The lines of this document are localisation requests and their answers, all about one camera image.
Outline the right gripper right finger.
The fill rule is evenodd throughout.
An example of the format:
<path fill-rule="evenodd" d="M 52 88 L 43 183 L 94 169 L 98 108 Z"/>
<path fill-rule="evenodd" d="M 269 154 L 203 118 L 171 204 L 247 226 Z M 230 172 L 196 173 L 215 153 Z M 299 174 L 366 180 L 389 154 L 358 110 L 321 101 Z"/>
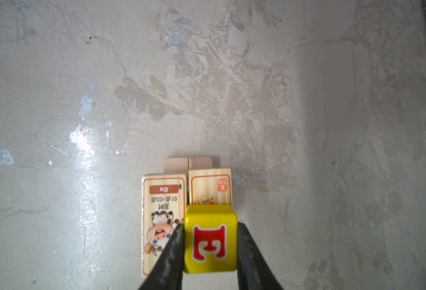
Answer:
<path fill-rule="evenodd" d="M 238 223 L 237 276 L 240 290 L 282 290 L 247 226 Z"/>

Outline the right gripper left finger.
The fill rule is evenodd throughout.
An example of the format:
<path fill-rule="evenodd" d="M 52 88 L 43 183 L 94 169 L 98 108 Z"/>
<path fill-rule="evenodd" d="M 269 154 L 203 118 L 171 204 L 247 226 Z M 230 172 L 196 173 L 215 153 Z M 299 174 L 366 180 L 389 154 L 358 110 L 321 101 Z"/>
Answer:
<path fill-rule="evenodd" d="M 185 229 L 178 225 L 140 290 L 181 290 L 185 257 Z"/>

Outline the yellow letter cube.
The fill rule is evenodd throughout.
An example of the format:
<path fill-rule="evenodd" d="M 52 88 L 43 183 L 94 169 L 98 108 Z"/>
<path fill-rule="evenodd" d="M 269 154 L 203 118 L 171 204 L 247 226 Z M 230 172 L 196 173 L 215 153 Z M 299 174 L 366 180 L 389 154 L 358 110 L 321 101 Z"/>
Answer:
<path fill-rule="evenodd" d="M 231 205 L 189 205 L 185 217 L 184 272 L 235 271 L 237 240 L 238 217 Z"/>

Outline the patterned wood block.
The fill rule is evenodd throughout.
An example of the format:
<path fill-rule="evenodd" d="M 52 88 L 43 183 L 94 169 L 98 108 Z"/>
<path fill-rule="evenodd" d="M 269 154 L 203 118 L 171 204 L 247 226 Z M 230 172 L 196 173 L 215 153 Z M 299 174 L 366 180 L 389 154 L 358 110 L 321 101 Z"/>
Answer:
<path fill-rule="evenodd" d="M 190 204 L 232 206 L 232 170 L 230 168 L 188 171 Z"/>
<path fill-rule="evenodd" d="M 185 219 L 187 172 L 142 177 L 141 276 L 150 275 L 174 229 Z"/>

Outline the light wood block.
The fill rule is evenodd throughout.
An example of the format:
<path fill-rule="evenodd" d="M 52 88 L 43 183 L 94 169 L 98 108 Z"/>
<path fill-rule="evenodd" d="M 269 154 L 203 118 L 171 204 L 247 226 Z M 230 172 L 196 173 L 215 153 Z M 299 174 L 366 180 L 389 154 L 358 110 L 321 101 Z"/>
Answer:
<path fill-rule="evenodd" d="M 188 171 L 189 170 L 189 158 L 165 158 L 163 161 L 163 171 L 168 172 L 178 172 L 178 171 Z"/>

